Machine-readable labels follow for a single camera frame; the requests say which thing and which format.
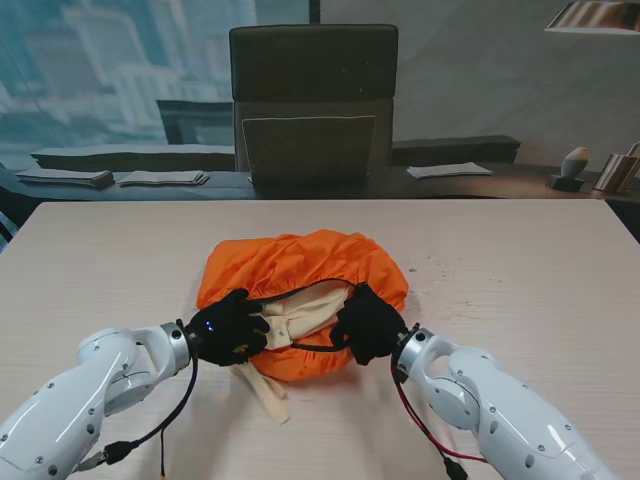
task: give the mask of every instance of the orange bag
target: orange bag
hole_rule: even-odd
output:
[[[207,261],[196,306],[205,308],[236,288],[246,288],[250,300],[267,300],[336,279],[352,285],[367,282],[397,310],[404,308],[409,287],[391,257],[359,233],[330,230],[221,242]],[[298,343],[331,346],[331,328],[324,327]],[[284,347],[264,350],[251,362],[263,375],[293,381],[338,370],[350,360],[348,349],[327,353]]]

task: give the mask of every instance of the window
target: window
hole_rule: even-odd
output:
[[[230,28],[308,23],[309,11],[309,0],[2,0],[0,162],[166,144],[157,100],[230,101]]]

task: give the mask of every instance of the gray wall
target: gray wall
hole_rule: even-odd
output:
[[[544,31],[565,0],[322,0],[323,23],[400,30],[394,138],[505,134],[517,161],[590,170],[640,140],[640,36]]]

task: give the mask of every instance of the table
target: table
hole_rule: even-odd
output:
[[[316,188],[257,188],[246,172],[210,172],[207,183],[194,187],[120,187],[104,190],[77,186],[44,186],[21,183],[14,174],[0,170],[0,187],[43,200],[282,200],[282,199],[355,199],[355,198],[600,198],[640,203],[640,182],[634,190],[621,194],[606,194],[590,190],[585,184],[582,193],[559,192],[545,187],[549,175],[558,174],[558,167],[479,163],[494,172],[493,176],[440,177],[416,180],[406,167],[390,167],[372,173],[363,185],[333,185]],[[116,180],[128,173],[115,173]],[[590,182],[597,172],[583,172],[580,178]]]
[[[324,227],[375,239],[410,283],[407,323],[491,351],[565,411],[621,478],[635,478],[640,249],[593,200],[44,204],[0,255],[0,416],[74,365],[90,333],[189,318],[217,242]],[[154,427],[189,376],[107,419],[100,445]],[[425,399],[407,391],[424,414]],[[241,380],[203,366],[168,431],[169,478],[445,479],[393,392],[387,359],[291,388],[289,406],[291,420],[276,426]],[[457,448],[471,451],[459,433]],[[78,478],[155,480],[158,452],[156,439]],[[498,478],[485,465],[469,473]]]

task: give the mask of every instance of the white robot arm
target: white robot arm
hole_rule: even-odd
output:
[[[470,430],[480,453],[507,480],[618,480],[578,429],[487,352],[419,326],[401,341],[397,370],[427,394],[434,412]],[[449,357],[435,378],[429,365]]]
[[[0,426],[2,480],[63,480],[108,462],[98,454],[80,463],[98,441],[103,418],[142,401],[191,358],[174,323],[102,330],[84,340],[76,356],[77,367],[46,382]]]

